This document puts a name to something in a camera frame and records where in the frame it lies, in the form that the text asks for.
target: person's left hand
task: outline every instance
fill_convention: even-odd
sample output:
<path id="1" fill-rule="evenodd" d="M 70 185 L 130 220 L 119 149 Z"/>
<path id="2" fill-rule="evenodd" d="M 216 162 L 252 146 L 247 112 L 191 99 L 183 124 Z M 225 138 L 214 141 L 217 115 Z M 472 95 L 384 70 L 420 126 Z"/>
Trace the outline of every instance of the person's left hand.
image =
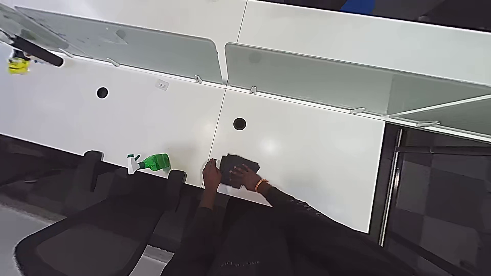
<path id="1" fill-rule="evenodd" d="M 203 170 L 203 180 L 205 182 L 205 190 L 217 191 L 221 181 L 221 172 L 217 168 L 217 160 L 211 158 L 206 163 Z"/>

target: desk surface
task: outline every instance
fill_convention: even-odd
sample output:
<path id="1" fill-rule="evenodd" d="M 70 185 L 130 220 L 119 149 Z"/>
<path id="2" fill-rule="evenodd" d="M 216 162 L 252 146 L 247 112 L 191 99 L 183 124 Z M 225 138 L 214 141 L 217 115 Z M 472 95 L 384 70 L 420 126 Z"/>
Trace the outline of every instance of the desk surface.
<path id="1" fill-rule="evenodd" d="M 170 83 L 167 91 L 155 87 L 158 79 Z M 120 166 L 130 153 L 166 152 L 198 187 L 210 156 L 239 154 L 259 162 L 273 185 L 368 232 L 382 121 L 79 59 L 33 64 L 27 75 L 2 71 L 0 81 L 8 88 L 1 134 L 80 155 L 99 150 Z M 96 95 L 102 86 L 104 99 Z M 247 122 L 243 131 L 233 128 L 237 117 Z M 243 189 L 219 191 L 267 204 Z"/>
<path id="2" fill-rule="evenodd" d="M 0 45 L 2 54 L 9 51 Z M 167 91 L 156 88 L 159 79 L 169 82 Z M 79 59 L 62 68 L 33 64 L 27 75 L 0 70 L 0 83 L 7 88 L 0 133 L 80 155 L 99 150 L 120 166 L 127 154 L 165 152 L 172 169 L 201 187 L 224 88 Z M 109 91 L 104 99 L 100 87 Z"/>
<path id="3" fill-rule="evenodd" d="M 238 131 L 236 118 L 246 121 Z M 233 90 L 223 101 L 211 156 L 238 154 L 270 183 L 332 219 L 368 232 L 384 123 Z M 268 204 L 258 193 L 221 193 Z"/>

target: white desk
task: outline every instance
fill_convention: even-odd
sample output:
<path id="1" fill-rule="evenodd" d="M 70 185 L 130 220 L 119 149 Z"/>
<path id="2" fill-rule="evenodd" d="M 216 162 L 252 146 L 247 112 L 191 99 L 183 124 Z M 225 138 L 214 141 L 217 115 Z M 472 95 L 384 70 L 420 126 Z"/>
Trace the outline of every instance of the white desk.
<path id="1" fill-rule="evenodd" d="M 246 120 L 237 131 L 236 118 Z M 384 122 L 228 89 L 211 157 L 258 162 L 271 184 L 332 219 L 368 232 Z M 219 192 L 267 204 L 258 193 Z"/>
<path id="2" fill-rule="evenodd" d="M 491 84 L 491 33 L 249 0 L 238 43 Z"/>
<path id="3" fill-rule="evenodd" d="M 212 39 L 227 79 L 227 42 L 237 42 L 246 0 L 0 0 L 51 12 Z"/>
<path id="4" fill-rule="evenodd" d="M 157 79 L 170 83 L 167 91 Z M 224 88 L 78 59 L 62 68 L 33 64 L 27 75 L 0 71 L 0 82 L 9 87 L 1 134 L 77 154 L 99 150 L 120 166 L 130 153 L 166 152 L 198 187 L 210 151 L 217 159 L 238 154 L 259 162 L 260 175 L 286 193 L 368 232 L 383 121 L 233 90 L 224 98 Z M 96 96 L 102 86 L 105 99 Z M 243 131 L 233 128 L 237 117 L 247 122 Z M 219 192 L 267 204 L 244 189 Z"/>
<path id="5" fill-rule="evenodd" d="M 0 44 L 0 60 L 10 52 Z M 167 91 L 155 87 L 158 79 L 170 83 Z M 61 68 L 32 64 L 27 75 L 0 70 L 0 83 L 1 134 L 80 155 L 99 150 L 120 166 L 127 154 L 165 152 L 172 169 L 201 187 L 224 88 L 69 58 Z M 96 95 L 102 86 L 104 99 Z"/>

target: black chair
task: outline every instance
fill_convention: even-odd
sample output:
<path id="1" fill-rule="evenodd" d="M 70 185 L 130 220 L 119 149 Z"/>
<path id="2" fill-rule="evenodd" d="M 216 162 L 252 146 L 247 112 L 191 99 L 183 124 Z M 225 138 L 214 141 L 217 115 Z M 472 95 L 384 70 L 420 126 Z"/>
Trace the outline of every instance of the black chair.
<path id="1" fill-rule="evenodd" d="M 94 161 L 98 159 L 95 153 L 92 157 Z M 79 166 L 77 181 L 84 183 L 78 185 L 93 191 L 97 162 Z M 133 178 L 134 175 L 128 176 L 125 181 Z M 138 183 L 144 188 L 137 193 L 110 197 L 24 238 L 15 248 L 21 273 L 25 276 L 129 275 L 162 214 L 177 209 L 185 180 L 183 171 L 172 170 L 160 185 Z"/>

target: person's right hand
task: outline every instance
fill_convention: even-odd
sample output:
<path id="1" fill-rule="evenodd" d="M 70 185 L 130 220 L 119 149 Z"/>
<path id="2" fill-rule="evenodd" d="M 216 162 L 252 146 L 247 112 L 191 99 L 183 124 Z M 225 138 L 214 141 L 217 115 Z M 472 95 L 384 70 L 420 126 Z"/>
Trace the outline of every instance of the person's right hand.
<path id="1" fill-rule="evenodd" d="M 242 164 L 242 166 L 244 168 L 235 166 L 234 169 L 230 171 L 230 181 L 244 185 L 249 191 L 256 191 L 256 185 L 261 180 L 261 176 L 257 175 L 257 173 L 247 167 L 247 165 Z"/>

